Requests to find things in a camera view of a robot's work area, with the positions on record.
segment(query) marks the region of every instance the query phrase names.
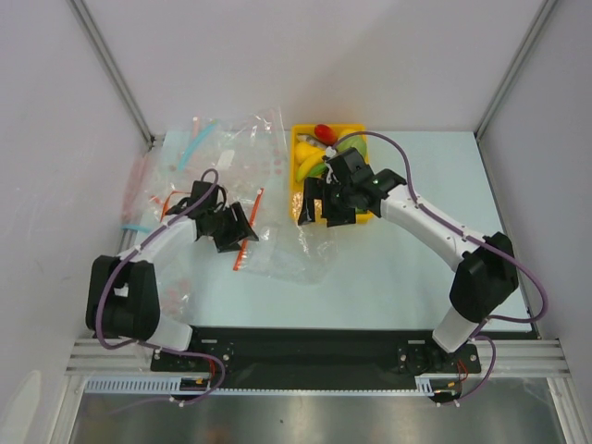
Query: green fruit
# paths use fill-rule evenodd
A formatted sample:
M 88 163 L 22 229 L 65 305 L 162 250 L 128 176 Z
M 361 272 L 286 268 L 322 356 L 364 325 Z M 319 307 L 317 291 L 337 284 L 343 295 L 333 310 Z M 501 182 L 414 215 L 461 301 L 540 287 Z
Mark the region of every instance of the green fruit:
M 355 148 L 358 150 L 362 157 L 366 157 L 366 153 L 368 152 L 368 147 L 362 136 L 351 136 L 345 141 L 340 142 L 339 145 L 337 145 L 336 150 L 338 153 L 342 153 L 349 148 Z
M 318 165 L 315 165 L 311 168 L 311 170 L 308 172 L 306 177 L 307 178 L 315 178 L 315 177 L 323 174 L 325 171 L 327 171 L 327 165 L 326 164 L 318 164 Z

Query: yellow container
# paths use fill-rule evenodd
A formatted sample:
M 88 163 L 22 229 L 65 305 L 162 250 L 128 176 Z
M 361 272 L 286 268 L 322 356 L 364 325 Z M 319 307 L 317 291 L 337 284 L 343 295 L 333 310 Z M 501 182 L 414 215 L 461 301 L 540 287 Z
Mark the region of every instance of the yellow container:
M 338 135 L 341 134 L 343 130 L 365 131 L 366 129 L 366 127 L 360 123 L 332 123 L 328 124 L 328 126 L 335 130 Z M 290 217 L 294 220 L 298 220 L 298 216 L 300 215 L 300 211 L 302 209 L 302 192 L 304 190 L 304 181 L 297 182 L 295 179 L 298 165 L 294 159 L 294 147 L 299 142 L 299 140 L 296 138 L 298 134 L 308 134 L 314 137 L 315 125 L 294 125 L 290 135 Z M 363 135 L 362 137 L 366 143 L 368 143 L 366 136 Z M 366 163 L 368 162 L 368 152 L 366 152 L 365 161 Z M 314 206 L 316 223 L 325 224 L 325 219 L 321 218 L 321 202 L 317 201 Z M 374 215 L 372 213 L 367 212 L 356 215 L 355 220 L 358 224 L 365 224 L 373 216 Z

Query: white table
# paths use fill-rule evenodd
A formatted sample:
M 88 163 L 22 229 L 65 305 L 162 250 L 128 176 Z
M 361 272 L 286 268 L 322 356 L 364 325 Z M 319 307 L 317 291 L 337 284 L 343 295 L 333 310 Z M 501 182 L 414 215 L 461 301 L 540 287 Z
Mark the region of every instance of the white table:
M 429 202 L 470 228 L 490 235 L 501 230 L 473 134 L 385 134 L 409 155 L 415 188 Z M 186 140 L 168 133 L 163 157 Z M 371 138 L 368 146 L 375 172 L 388 167 L 404 176 L 401 158 L 390 145 Z M 287 176 L 282 174 L 267 188 L 284 183 Z M 417 330 L 438 325 L 450 307 L 453 274 L 435 253 L 378 218 L 366 226 L 333 229 L 339 253 L 315 285 L 233 271 L 236 255 L 217 254 L 211 241 L 179 252 L 195 289 L 183 320 L 203 327 Z M 495 313 L 527 317 L 520 290 Z M 494 321 L 486 330 L 524 332 L 530 326 Z

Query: orange strip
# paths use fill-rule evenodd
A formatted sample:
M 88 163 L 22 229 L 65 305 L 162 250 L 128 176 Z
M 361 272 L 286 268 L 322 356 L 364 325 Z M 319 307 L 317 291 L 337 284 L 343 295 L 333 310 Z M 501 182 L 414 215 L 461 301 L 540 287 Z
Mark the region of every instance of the orange strip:
M 185 191 L 173 191 L 171 192 L 168 197 L 165 200 L 165 203 L 163 204 L 163 211 L 160 214 L 160 221 L 162 222 L 163 219 L 165 218 L 165 215 L 167 214 L 168 211 L 168 202 L 170 201 L 170 198 L 173 197 L 173 194 L 190 194 L 189 192 L 185 192 Z
M 259 209 L 259 203 L 261 202 L 261 196 L 263 196 L 263 188 L 259 189 L 259 192 L 257 193 L 257 198 L 255 199 L 255 205 L 253 205 L 253 210 L 251 211 L 251 218 L 249 219 L 249 225 L 252 227 L 253 223 L 255 221 L 255 216 L 257 215 L 257 210 Z M 242 256 L 244 256 L 244 252 L 247 249 L 247 243 L 249 241 L 248 240 L 244 240 L 242 242 L 242 245 L 240 246 L 240 251 L 239 251 L 239 255 L 237 256 L 237 260 L 234 263 L 234 267 L 232 268 L 234 271 L 239 271 L 239 268 L 241 268 L 241 262 L 242 262 Z

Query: gray floor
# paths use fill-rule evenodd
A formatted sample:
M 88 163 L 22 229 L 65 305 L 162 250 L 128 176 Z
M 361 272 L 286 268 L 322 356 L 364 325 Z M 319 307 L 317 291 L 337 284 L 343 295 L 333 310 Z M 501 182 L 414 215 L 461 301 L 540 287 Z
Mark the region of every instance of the gray floor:
M 564 442 L 544 379 L 489 381 L 458 409 L 426 398 L 214 396 L 106 415 L 140 399 L 85 395 L 70 444 Z

